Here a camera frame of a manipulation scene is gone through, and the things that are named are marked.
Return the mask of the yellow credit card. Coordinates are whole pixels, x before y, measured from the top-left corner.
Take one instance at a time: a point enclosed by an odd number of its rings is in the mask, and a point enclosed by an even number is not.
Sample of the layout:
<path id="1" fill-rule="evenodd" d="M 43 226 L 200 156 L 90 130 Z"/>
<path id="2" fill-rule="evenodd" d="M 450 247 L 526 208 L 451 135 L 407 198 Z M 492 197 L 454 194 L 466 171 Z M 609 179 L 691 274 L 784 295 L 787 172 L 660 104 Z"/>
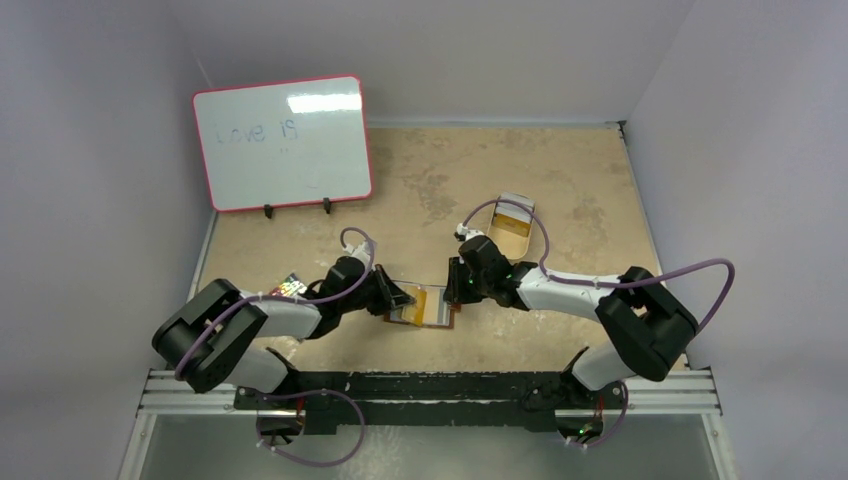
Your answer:
<path id="1" fill-rule="evenodd" d="M 426 304 L 423 315 L 423 325 L 433 328 L 450 328 L 452 325 L 452 310 L 444 301 L 444 287 L 431 286 L 426 289 Z"/>
<path id="2" fill-rule="evenodd" d="M 411 324 L 416 327 L 422 327 L 424 324 L 424 316 L 426 310 L 427 292 L 426 289 L 419 285 L 402 285 L 401 289 L 412 295 L 416 299 L 416 303 L 407 306 L 399 311 L 397 318 L 406 324 Z"/>

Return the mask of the brown leather card holder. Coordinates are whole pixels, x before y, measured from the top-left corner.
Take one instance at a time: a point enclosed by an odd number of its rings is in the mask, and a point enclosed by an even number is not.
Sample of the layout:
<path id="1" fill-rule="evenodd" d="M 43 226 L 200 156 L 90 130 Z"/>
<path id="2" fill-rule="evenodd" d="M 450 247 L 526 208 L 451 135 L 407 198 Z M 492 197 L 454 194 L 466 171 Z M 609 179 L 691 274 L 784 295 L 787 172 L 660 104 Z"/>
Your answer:
<path id="1" fill-rule="evenodd" d="M 411 282 L 400 282 L 400 289 L 411 295 L 415 302 L 383 316 L 383 321 L 417 328 L 453 329 L 460 306 L 443 298 L 446 287 Z"/>

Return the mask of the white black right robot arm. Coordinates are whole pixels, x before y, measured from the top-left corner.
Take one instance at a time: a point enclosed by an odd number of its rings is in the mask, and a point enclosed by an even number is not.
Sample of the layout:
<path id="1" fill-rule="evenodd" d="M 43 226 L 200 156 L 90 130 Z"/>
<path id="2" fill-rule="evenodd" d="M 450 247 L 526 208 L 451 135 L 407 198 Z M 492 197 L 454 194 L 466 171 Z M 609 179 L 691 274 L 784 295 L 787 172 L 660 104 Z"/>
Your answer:
<path id="1" fill-rule="evenodd" d="M 554 279 L 536 262 L 510 261 L 489 237 L 463 242 L 448 263 L 444 299 L 466 305 L 492 300 L 504 308 L 552 311 L 594 321 L 605 343 L 581 350 L 561 374 L 564 399 L 584 407 L 601 389 L 631 377 L 660 382 L 695 338 L 699 325 L 646 269 L 619 276 Z"/>

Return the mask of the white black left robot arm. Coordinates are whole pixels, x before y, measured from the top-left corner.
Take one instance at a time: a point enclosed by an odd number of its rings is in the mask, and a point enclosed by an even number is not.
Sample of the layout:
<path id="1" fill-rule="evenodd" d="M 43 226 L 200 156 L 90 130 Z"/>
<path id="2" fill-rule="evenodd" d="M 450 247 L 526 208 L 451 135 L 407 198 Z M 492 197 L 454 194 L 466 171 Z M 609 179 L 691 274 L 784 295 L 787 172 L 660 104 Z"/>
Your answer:
<path id="1" fill-rule="evenodd" d="M 383 316 L 415 302 L 381 265 L 342 256 L 292 297 L 250 294 L 216 279 L 155 331 L 151 345 L 196 393 L 231 384 L 259 390 L 272 408 L 284 409 L 297 399 L 298 382 L 290 376 L 296 369 L 279 352 L 256 347 L 255 339 L 319 339 L 348 313 Z"/>

